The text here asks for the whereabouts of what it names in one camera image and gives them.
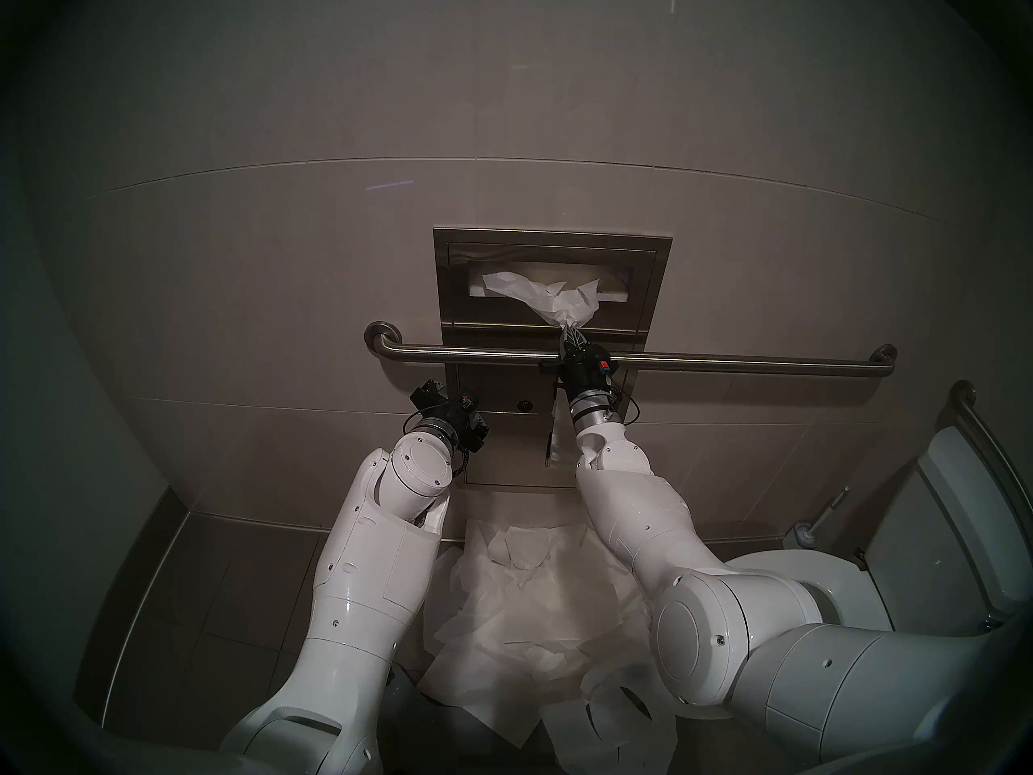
grab bar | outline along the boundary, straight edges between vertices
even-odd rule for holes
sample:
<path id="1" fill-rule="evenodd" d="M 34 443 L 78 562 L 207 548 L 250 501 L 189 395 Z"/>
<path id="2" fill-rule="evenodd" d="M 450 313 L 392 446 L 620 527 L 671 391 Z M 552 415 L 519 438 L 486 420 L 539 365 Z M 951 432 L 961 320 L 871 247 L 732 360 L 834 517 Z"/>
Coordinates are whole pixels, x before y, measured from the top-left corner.
<path id="1" fill-rule="evenodd" d="M 555 364 L 560 357 L 544 349 L 497 349 L 406 344 L 398 328 L 374 321 L 364 334 L 366 346 L 380 358 L 407 364 Z M 612 352 L 611 358 L 631 369 L 656 372 L 724 372 L 732 374 L 822 375 L 825 377 L 887 377 L 894 373 L 897 347 L 883 344 L 868 361 L 826 361 L 809 358 L 728 358 L 681 352 Z"/>
<path id="2" fill-rule="evenodd" d="M 1026 488 L 1019 470 L 1004 452 L 1001 442 L 976 412 L 975 386 L 968 380 L 956 382 L 950 386 L 950 405 L 962 420 L 962 431 L 1004 493 L 1005 500 L 1011 506 L 1019 526 L 1023 529 L 1026 544 L 1033 551 L 1033 500 L 1030 499 L 1029 489 Z"/>

paper towel pile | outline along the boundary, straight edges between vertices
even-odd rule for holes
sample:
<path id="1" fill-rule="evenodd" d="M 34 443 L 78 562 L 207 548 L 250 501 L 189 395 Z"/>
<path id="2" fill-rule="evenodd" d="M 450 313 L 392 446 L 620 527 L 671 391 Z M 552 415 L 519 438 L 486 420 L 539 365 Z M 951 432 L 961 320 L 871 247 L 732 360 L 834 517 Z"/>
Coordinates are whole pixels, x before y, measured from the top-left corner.
<path id="1" fill-rule="evenodd" d="M 424 644 L 437 657 L 419 690 L 515 746 L 541 719 L 567 772 L 666 772 L 672 698 L 652 662 L 646 603 L 585 525 L 470 521 L 462 555 L 435 565 Z"/>

floor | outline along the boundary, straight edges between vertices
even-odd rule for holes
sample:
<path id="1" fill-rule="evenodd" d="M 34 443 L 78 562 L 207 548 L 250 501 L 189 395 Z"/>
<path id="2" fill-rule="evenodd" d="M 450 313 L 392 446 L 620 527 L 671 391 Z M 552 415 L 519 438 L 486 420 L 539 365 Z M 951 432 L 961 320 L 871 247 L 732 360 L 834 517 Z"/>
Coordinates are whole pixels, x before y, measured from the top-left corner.
<path id="1" fill-rule="evenodd" d="M 230 727 L 290 675 L 308 629 L 311 583 L 325 539 L 325 532 L 191 514 L 140 609 L 104 727 L 142 741 L 218 748 Z M 522 771 L 559 772 L 541 725 L 518 751 L 461 709 L 422 700 L 411 685 L 432 660 L 422 649 L 421 627 L 417 617 L 399 645 L 385 692 L 380 722 L 385 771 L 426 769 L 426 753 L 407 761 L 402 752 L 414 748 L 412 730 L 419 727 L 427 745 L 436 748 L 438 768 L 447 758 L 449 770 L 519 765 Z M 408 744 L 393 744 L 396 729 L 405 730 Z M 737 720 L 679 720 L 670 772 L 799 769 L 763 735 Z"/>

tile wall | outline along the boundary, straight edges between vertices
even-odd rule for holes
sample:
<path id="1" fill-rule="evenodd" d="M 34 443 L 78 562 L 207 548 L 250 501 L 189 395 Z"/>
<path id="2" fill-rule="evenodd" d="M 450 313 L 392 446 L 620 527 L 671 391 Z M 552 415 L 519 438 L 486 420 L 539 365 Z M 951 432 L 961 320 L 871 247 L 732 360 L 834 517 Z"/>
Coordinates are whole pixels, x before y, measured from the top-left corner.
<path id="1" fill-rule="evenodd" d="M 1022 121 L 939 0 L 79 0 L 19 99 L 68 321 L 196 512 L 333 523 L 440 375 L 362 341 L 440 343 L 435 225 L 671 236 L 655 350 L 897 344 L 877 388 L 640 375 L 709 538 L 921 448 Z"/>

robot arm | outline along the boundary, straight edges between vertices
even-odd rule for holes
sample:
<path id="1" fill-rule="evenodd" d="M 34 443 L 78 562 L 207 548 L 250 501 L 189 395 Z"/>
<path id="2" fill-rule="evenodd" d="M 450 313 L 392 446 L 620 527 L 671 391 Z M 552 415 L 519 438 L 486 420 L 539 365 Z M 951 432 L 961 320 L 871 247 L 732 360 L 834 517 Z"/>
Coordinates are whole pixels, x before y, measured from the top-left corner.
<path id="1" fill-rule="evenodd" d="M 747 656 L 792 628 L 820 622 L 795 581 L 725 566 L 696 535 L 685 500 L 625 437 L 608 353 L 567 342 L 558 374 L 577 446 L 577 488 L 602 541 L 635 576 L 653 611 L 660 677 L 695 716 L 724 704 Z"/>
<path id="2" fill-rule="evenodd" d="M 985 638 L 822 624 L 796 581 L 723 564 L 685 501 L 625 437 L 608 380 L 615 367 L 593 347 L 571 346 L 559 366 L 582 452 L 577 488 L 652 608 L 653 654 L 680 713 L 734 714 L 811 765 L 931 734 Z"/>
<path id="3" fill-rule="evenodd" d="M 316 564 L 312 618 L 293 672 L 230 731 L 223 751 L 289 772 L 380 771 L 380 698 L 427 594 L 451 459 L 462 453 L 465 467 L 488 433 L 474 399 L 448 401 L 433 380 L 412 401 L 415 428 L 390 453 L 367 456 L 348 490 Z"/>

